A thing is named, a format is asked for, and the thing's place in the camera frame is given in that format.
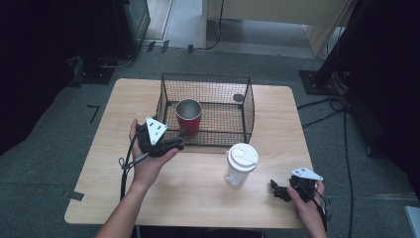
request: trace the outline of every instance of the disposable coffee cup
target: disposable coffee cup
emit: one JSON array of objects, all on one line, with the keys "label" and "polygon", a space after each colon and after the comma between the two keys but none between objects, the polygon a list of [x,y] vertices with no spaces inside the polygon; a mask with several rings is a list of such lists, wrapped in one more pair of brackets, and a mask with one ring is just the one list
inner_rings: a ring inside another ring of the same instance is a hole
[{"label": "disposable coffee cup", "polygon": [[226,152],[228,159],[228,169],[225,174],[225,181],[233,186],[242,186],[250,172],[252,172],[259,162],[259,154],[254,147],[239,143],[234,145]]},{"label": "disposable coffee cup", "polygon": [[195,136],[200,129],[201,104],[194,99],[184,99],[176,104],[176,119],[186,136]]}]

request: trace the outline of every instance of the cage mesh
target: cage mesh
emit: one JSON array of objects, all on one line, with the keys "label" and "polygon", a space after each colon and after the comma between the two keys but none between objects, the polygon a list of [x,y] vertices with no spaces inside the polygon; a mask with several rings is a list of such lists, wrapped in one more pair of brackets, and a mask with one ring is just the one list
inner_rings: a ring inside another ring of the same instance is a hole
[{"label": "cage mesh", "polygon": [[166,138],[178,135],[175,107],[187,98],[200,102],[201,123],[195,136],[184,138],[186,145],[230,147],[249,143],[255,120],[249,77],[164,73],[157,119],[168,127]]}]

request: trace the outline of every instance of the red cup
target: red cup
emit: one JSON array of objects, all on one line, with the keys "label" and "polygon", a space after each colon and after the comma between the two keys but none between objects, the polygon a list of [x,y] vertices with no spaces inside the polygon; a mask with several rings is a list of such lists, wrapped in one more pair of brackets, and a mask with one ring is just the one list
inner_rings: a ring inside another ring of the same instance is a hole
[{"label": "red cup", "polygon": [[195,136],[201,122],[201,104],[194,99],[184,99],[176,104],[179,127],[185,128],[186,136]]}]

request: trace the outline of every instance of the table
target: table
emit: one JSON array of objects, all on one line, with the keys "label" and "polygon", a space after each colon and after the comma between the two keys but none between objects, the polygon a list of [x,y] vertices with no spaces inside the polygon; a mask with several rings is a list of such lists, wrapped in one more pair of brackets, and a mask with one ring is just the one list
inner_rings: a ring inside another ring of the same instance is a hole
[{"label": "table", "polygon": [[[117,206],[122,170],[133,118],[153,116],[160,81],[117,80],[87,155],[65,220],[103,224]],[[136,224],[157,226],[298,228],[294,204],[272,195],[269,180],[288,186],[290,170],[312,169],[292,91],[285,86],[253,85],[256,118],[250,145],[260,155],[245,184],[226,184],[223,153],[180,152],[161,170],[149,190]],[[128,177],[129,187],[133,172]]]},{"label": "table", "polygon": [[[346,26],[356,0],[225,0],[223,18],[304,25],[315,57],[338,26]],[[219,19],[222,0],[203,0],[204,47],[208,19]]]}]

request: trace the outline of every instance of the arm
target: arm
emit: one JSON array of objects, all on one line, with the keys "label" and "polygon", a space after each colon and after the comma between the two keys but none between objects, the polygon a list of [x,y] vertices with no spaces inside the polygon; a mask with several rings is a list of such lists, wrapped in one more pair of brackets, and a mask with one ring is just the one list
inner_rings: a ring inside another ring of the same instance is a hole
[{"label": "arm", "polygon": [[[321,195],[324,194],[324,184],[321,181],[317,181],[317,184],[318,192]],[[321,216],[318,213],[315,203],[313,201],[304,202],[302,198],[300,198],[299,193],[291,186],[287,188],[287,192],[296,205],[297,213],[302,220],[308,236],[311,238],[327,237],[324,224],[322,223]],[[318,194],[315,195],[315,199],[318,204],[321,204],[321,198]]]},{"label": "arm", "polygon": [[[130,140],[136,134],[137,119],[132,122]],[[134,178],[127,194],[112,212],[111,216],[96,234],[96,237],[130,237],[140,212],[143,199],[149,188],[158,178],[158,174],[166,162],[178,152],[172,149],[160,158],[146,158],[134,166]],[[133,146],[133,158],[142,154],[136,140]]]}]

